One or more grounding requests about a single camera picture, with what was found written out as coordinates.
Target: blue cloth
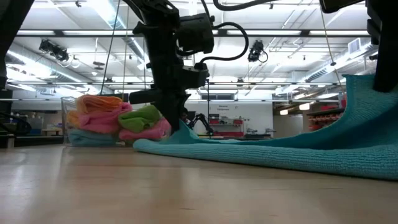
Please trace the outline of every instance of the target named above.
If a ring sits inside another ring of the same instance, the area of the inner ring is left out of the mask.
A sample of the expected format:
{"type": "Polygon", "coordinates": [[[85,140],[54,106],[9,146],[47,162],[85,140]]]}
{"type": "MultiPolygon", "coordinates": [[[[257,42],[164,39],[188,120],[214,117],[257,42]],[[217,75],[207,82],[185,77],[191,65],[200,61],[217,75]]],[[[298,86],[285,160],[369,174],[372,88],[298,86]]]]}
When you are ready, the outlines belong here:
{"type": "Polygon", "coordinates": [[[398,89],[372,89],[373,75],[346,75],[347,108],[327,128],[264,141],[200,139],[180,123],[169,139],[134,143],[141,152],[191,159],[398,180],[398,89]]]}
{"type": "Polygon", "coordinates": [[[69,131],[72,146],[114,146],[116,139],[111,134],[98,134],[91,131],[73,129],[69,131]]]}

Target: microfiber cloth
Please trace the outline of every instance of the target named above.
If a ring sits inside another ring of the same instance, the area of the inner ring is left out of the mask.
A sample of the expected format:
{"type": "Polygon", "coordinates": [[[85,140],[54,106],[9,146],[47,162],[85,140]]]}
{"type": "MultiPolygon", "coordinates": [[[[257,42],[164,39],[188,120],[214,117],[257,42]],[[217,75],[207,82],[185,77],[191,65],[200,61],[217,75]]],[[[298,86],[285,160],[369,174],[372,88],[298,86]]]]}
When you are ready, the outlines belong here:
{"type": "Polygon", "coordinates": [[[134,133],[148,129],[160,119],[160,113],[154,105],[145,106],[137,111],[119,115],[119,123],[134,133]]]}
{"type": "Polygon", "coordinates": [[[136,140],[136,139],[151,139],[159,140],[162,139],[168,131],[171,130],[169,122],[162,118],[153,127],[145,129],[140,133],[134,133],[130,130],[123,129],[119,133],[119,139],[122,140],[136,140]]]}
{"type": "Polygon", "coordinates": [[[114,146],[115,138],[110,134],[98,134],[79,129],[69,130],[69,141],[72,146],[114,146]]]}
{"type": "Polygon", "coordinates": [[[67,120],[73,127],[75,128],[80,127],[79,114],[77,113],[77,110],[69,111],[67,114],[67,120]]]}
{"type": "Polygon", "coordinates": [[[120,130],[119,115],[131,110],[132,106],[129,103],[121,103],[118,108],[109,112],[80,114],[80,129],[102,134],[113,134],[120,130]]]}
{"type": "Polygon", "coordinates": [[[160,142],[137,140],[141,152],[338,175],[398,180],[398,89],[374,91],[373,75],[346,75],[347,108],[332,125],[263,141],[200,139],[183,122],[160,142]]]}
{"type": "Polygon", "coordinates": [[[79,114],[89,114],[99,111],[112,111],[119,107],[122,99],[114,96],[83,95],[76,99],[79,114]]]}

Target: wooden floor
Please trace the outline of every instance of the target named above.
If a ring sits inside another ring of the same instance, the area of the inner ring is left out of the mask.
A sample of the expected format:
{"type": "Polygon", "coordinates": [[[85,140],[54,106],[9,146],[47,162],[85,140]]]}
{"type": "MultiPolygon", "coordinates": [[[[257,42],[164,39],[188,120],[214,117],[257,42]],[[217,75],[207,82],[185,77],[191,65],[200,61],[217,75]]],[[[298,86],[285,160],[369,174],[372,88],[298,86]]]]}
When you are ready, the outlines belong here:
{"type": "Polygon", "coordinates": [[[0,149],[0,223],[398,223],[398,184],[141,154],[0,149]]]}

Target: red object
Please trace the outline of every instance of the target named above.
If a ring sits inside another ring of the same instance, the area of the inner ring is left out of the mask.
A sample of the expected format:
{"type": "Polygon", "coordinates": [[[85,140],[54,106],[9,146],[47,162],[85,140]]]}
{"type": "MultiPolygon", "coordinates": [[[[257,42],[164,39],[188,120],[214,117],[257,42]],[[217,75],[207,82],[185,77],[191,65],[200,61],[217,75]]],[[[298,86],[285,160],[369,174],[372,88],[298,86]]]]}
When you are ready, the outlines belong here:
{"type": "Polygon", "coordinates": [[[332,109],[337,109],[338,105],[323,105],[321,106],[321,110],[332,110],[332,109]]]}
{"type": "Polygon", "coordinates": [[[316,131],[316,130],[321,129],[322,126],[320,126],[319,124],[314,124],[314,125],[310,125],[308,128],[309,128],[309,130],[311,130],[311,131],[316,131]]]}
{"type": "Polygon", "coordinates": [[[234,124],[243,124],[242,120],[234,120],[234,124]]]}
{"type": "Polygon", "coordinates": [[[220,121],[217,119],[210,119],[210,124],[219,124],[220,121]]]}
{"type": "Polygon", "coordinates": [[[244,133],[240,131],[217,131],[214,133],[215,136],[234,136],[243,137],[244,133]]]}
{"type": "Polygon", "coordinates": [[[341,105],[343,106],[343,108],[346,108],[347,100],[346,99],[342,99],[341,100],[341,105]]]}

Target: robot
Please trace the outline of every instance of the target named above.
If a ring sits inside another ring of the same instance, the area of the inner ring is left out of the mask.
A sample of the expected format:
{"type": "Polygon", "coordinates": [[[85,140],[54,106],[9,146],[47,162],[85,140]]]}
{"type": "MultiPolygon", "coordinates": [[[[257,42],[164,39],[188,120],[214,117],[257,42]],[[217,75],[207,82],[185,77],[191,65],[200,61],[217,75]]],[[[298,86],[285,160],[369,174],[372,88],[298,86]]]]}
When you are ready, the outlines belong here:
{"type": "MultiPolygon", "coordinates": [[[[5,55],[12,44],[34,0],[7,0],[7,10],[0,15],[0,88],[6,83],[5,55]]],[[[150,90],[131,93],[131,104],[152,103],[165,116],[172,126],[172,132],[179,129],[179,117],[189,97],[185,90],[204,86],[209,77],[206,60],[235,60],[248,51],[248,37],[244,29],[233,22],[224,22],[214,26],[214,17],[209,15],[206,3],[201,0],[206,13],[193,16],[179,16],[178,9],[168,0],[123,0],[142,21],[134,28],[134,34],[142,34],[147,43],[154,84],[150,90]],[[243,33],[245,47],[243,52],[231,58],[205,57],[194,66],[183,64],[182,57],[198,52],[211,53],[214,47],[212,29],[223,26],[235,26],[243,33]]],[[[275,0],[255,0],[234,6],[223,6],[218,0],[214,5],[222,11],[236,11],[275,0]]],[[[363,0],[320,0],[326,13],[335,12],[342,7],[363,0]]],[[[398,83],[398,75],[390,74],[397,61],[397,42],[392,32],[393,13],[385,1],[366,0],[368,14],[368,32],[374,44],[379,45],[377,73],[374,89],[391,91],[398,83]]]]}

